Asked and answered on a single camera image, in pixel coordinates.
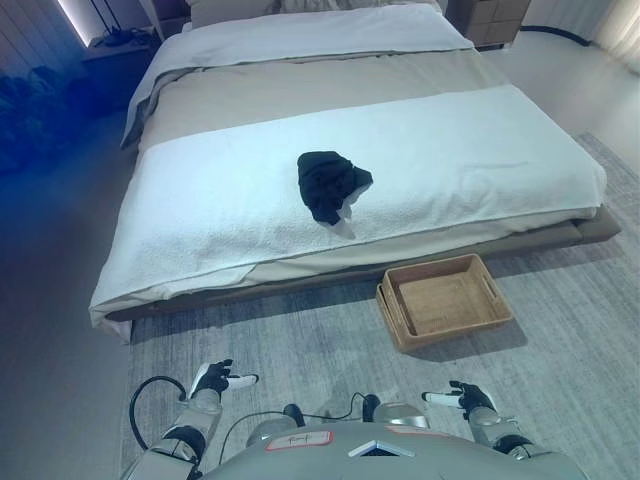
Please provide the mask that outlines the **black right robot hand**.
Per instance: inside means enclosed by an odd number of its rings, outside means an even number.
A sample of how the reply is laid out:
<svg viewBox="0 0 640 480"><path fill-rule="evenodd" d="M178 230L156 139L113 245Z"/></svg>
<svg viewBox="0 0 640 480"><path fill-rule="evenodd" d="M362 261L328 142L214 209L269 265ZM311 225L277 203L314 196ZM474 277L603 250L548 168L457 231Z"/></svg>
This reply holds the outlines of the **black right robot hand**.
<svg viewBox="0 0 640 480"><path fill-rule="evenodd" d="M422 392L421 398L426 403L461 409L466 413L479 407L495 409L491 397L478 385L450 380L449 387L450 391L446 393Z"/></svg>

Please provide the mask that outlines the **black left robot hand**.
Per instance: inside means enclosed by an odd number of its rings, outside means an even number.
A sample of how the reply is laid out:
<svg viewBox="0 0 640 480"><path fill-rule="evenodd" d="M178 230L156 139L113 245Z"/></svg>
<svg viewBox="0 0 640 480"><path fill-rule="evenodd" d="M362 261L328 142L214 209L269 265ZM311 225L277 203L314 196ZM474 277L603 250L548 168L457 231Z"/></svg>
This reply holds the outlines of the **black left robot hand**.
<svg viewBox="0 0 640 480"><path fill-rule="evenodd" d="M192 382L188 398L193 399L202 390L212 390L221 395L227 390L243 389L259 382L260 377L257 374L233 374L232 365L232 359L201 364Z"/></svg>

